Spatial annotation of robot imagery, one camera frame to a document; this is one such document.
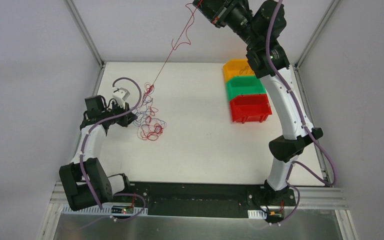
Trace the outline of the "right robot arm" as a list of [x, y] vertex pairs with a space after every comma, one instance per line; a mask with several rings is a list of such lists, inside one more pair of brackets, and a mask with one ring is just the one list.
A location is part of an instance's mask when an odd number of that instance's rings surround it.
[[276, 205], [289, 190], [292, 161], [323, 136], [308, 120], [292, 84], [286, 78], [290, 62], [278, 42], [285, 29], [284, 5], [266, 0], [253, 12], [247, 0], [194, 0], [196, 7], [217, 28], [228, 26], [247, 45], [247, 62], [268, 92], [280, 120], [282, 135], [269, 142], [273, 163], [264, 182], [264, 200]]

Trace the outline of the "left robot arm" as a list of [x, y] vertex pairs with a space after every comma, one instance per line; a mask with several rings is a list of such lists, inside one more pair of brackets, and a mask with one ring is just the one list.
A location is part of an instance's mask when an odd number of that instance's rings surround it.
[[85, 99], [86, 111], [79, 127], [81, 138], [76, 153], [69, 164], [59, 169], [68, 205], [73, 211], [101, 206], [111, 202], [113, 196], [123, 203], [132, 198], [133, 189], [127, 185], [126, 175], [108, 176], [98, 159], [110, 126], [128, 127], [137, 118], [126, 99], [126, 95], [118, 93], [109, 101], [102, 95]]

